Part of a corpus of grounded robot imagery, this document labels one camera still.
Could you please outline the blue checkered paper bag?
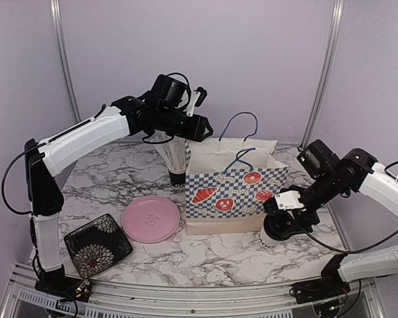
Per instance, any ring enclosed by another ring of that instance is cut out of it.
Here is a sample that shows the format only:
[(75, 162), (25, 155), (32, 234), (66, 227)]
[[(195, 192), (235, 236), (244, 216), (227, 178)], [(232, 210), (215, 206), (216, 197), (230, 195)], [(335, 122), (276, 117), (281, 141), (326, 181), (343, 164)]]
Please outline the blue checkered paper bag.
[(257, 232), (263, 204), (285, 184), (289, 166), (274, 159), (277, 141), (218, 138), (186, 143), (185, 211), (188, 235)]

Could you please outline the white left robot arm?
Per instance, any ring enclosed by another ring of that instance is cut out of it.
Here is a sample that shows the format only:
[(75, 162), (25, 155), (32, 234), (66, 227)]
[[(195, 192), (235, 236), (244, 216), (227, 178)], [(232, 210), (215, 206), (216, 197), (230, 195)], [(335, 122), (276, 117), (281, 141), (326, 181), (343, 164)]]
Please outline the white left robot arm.
[(213, 130), (206, 117), (194, 114), (204, 96), (195, 91), (189, 102), (174, 109), (157, 109), (133, 96), (114, 101), (99, 112), (63, 132), (40, 142), (26, 144), (26, 173), (31, 202), (36, 249), (44, 283), (57, 295), (70, 290), (62, 274), (59, 214), (64, 206), (62, 188), (78, 161), (116, 140), (139, 132), (162, 131), (169, 136), (203, 141)]

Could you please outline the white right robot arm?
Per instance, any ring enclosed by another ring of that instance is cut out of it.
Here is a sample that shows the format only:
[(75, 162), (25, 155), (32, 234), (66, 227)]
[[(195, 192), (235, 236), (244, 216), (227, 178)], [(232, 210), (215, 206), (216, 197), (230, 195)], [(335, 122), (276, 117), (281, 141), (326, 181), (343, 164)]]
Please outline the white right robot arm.
[[(383, 163), (389, 164), (398, 160), (398, 149), (385, 147), (375, 156)], [(312, 179), (308, 176), (296, 157), (299, 154), (294, 146), (280, 146), (274, 157), (290, 166), (287, 185), (309, 186)], [(314, 227), (317, 239), (336, 248), (357, 250), (375, 244), (398, 229), (398, 217), (376, 203), (374, 200), (358, 193), (352, 193), (351, 198), (336, 197), (329, 206), (318, 210), (320, 224)], [(398, 235), (381, 244), (378, 248), (387, 248), (398, 244)], [(282, 247), (287, 248), (287, 256), (291, 260), (291, 269), (282, 274), (282, 279), (294, 281), (315, 278), (320, 275), (321, 269), (334, 255), (334, 252), (313, 242), (306, 235), (295, 235)], [(375, 278), (378, 286), (398, 286), (398, 275), (386, 278)]]

